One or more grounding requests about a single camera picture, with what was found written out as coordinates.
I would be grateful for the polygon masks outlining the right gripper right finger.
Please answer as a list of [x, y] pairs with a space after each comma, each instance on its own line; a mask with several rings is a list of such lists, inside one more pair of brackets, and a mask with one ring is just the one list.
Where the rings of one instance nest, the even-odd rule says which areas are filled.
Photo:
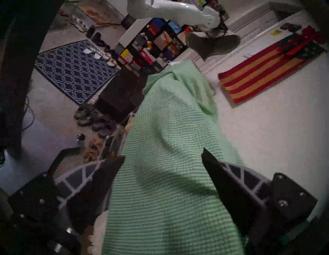
[[318, 202], [283, 173], [270, 180], [243, 165], [217, 160], [205, 147], [203, 165], [242, 235], [282, 236], [304, 222]]

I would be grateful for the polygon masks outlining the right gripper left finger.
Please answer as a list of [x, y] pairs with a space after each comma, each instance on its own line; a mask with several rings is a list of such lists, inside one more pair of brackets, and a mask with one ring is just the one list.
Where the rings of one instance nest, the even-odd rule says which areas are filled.
[[103, 204], [125, 156], [93, 161], [54, 179], [42, 172], [9, 197], [11, 223], [41, 235], [82, 234]]

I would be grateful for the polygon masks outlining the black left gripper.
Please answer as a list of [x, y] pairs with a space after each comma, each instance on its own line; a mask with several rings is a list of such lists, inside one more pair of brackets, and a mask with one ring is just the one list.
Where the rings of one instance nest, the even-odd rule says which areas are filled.
[[222, 32], [221, 36], [225, 36], [228, 32], [228, 27], [225, 25], [223, 18], [220, 18], [220, 24], [217, 28]]

